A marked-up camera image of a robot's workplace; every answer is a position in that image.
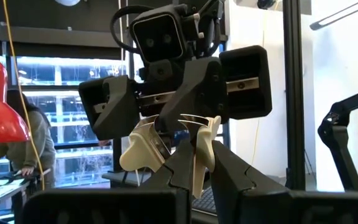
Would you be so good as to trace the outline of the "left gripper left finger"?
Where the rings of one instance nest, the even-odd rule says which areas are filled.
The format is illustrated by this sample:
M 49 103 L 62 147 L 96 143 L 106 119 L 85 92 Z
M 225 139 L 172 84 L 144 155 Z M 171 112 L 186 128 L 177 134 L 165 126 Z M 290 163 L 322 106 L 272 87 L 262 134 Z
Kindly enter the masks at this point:
M 183 140 L 139 187 L 50 189 L 25 203 L 23 224 L 190 224 L 195 149 Z

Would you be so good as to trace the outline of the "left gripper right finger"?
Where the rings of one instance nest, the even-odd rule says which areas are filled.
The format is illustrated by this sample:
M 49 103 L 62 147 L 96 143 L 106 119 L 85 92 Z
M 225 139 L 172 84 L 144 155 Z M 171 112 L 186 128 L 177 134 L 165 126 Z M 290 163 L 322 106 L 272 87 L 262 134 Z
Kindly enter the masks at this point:
M 220 223 L 358 224 L 358 192 L 290 190 L 221 142 L 213 141 L 213 151 L 211 187 Z

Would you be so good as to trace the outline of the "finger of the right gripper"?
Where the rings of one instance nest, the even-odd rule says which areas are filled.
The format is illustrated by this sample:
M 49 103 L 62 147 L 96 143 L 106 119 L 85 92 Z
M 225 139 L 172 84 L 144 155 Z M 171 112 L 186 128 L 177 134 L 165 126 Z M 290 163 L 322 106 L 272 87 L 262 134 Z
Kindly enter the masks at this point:
M 99 140 L 126 137 L 139 122 L 133 82 L 125 75 L 82 82 L 78 93 Z
M 220 116 L 226 123 L 264 117 L 271 111 L 267 51 L 252 45 L 187 62 L 182 84 L 163 106 L 157 126 L 164 131 L 178 129 L 183 114 Z

